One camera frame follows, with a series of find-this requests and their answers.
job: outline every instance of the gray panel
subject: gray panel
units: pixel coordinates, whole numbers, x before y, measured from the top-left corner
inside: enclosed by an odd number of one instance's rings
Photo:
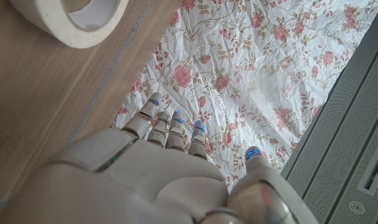
[[[372,197],[356,190],[364,171],[369,164],[371,157],[378,145],[378,127],[374,131],[366,150],[363,153],[361,160],[354,171],[351,180],[349,181],[341,199],[330,219],[330,223],[375,223],[375,217],[378,218],[378,189],[376,194]],[[363,215],[358,215],[350,211],[349,203],[357,201],[363,204],[366,212]]]
[[[288,176],[287,181],[302,196],[306,194],[309,183],[319,169],[336,131],[341,126],[374,61],[374,55],[378,53],[378,14],[374,21],[377,22],[372,23],[350,59],[304,148],[299,149],[298,158],[292,157],[291,160],[294,159],[294,162],[289,161],[290,164],[294,164],[293,167],[288,166],[283,173]]]
[[[352,167],[356,166],[376,123],[378,56],[304,197],[319,222],[328,221],[330,210],[341,189],[345,188],[345,181],[351,175]]]

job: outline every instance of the wrinkled fabric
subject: wrinkled fabric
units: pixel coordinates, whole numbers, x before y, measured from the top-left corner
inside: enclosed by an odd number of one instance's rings
[[[206,124],[208,161],[229,189],[258,146],[280,171],[378,12],[378,0],[185,0],[113,127],[155,91],[180,110],[184,143]]]

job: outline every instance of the gray metal grille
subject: gray metal grille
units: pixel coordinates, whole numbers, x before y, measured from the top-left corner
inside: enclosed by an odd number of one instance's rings
[[[371,197],[368,194],[356,190],[356,187],[366,169],[376,147],[378,145],[378,127],[374,131],[369,145],[367,146],[362,159],[359,161],[346,190],[343,193],[331,219],[330,223],[375,223],[374,217],[378,216],[378,189],[376,194]],[[351,201],[361,202],[366,212],[358,215],[350,211],[348,205]]]
[[[360,80],[362,80],[362,78],[356,76],[363,76],[366,73],[365,70],[356,72],[351,71],[352,69],[353,68],[347,68],[346,72],[348,72],[349,75],[340,78],[339,82],[344,82],[346,85],[337,86],[319,118],[319,120],[327,122],[316,123],[311,136],[305,144],[304,150],[301,152],[294,165],[291,175],[287,178],[287,181],[301,196],[304,195],[308,188],[313,174],[317,171],[318,165],[321,159],[323,159],[324,153],[328,150],[335,130],[337,130],[337,127],[340,125],[351,100],[354,98],[354,93],[361,84]]]
[[[378,56],[304,197],[319,222],[326,221],[376,122]]]

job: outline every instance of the metal slot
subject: metal slot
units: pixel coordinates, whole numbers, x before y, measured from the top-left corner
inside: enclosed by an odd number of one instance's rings
[[[378,188],[378,146],[366,167],[356,190],[374,196]]]
[[[370,190],[370,187],[373,184],[373,181],[376,178],[377,173],[378,173],[378,161],[377,161],[376,166],[374,166],[373,171],[371,172],[371,175],[366,182],[366,185],[364,186],[365,189]]]

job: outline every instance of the ventilation grille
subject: ventilation grille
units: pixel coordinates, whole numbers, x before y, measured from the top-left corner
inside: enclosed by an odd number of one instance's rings
[[[375,218],[378,217],[378,189],[376,194],[372,197],[368,194],[356,190],[357,185],[364,174],[366,167],[369,164],[371,157],[378,145],[378,127],[374,131],[374,135],[371,138],[369,145],[367,146],[362,159],[352,175],[352,179],[347,185],[347,189],[344,191],[331,219],[330,223],[375,223]],[[349,202],[357,201],[361,202],[366,212],[363,215],[358,215],[350,211]]]
[[[319,222],[326,221],[376,123],[378,56],[304,197]]]

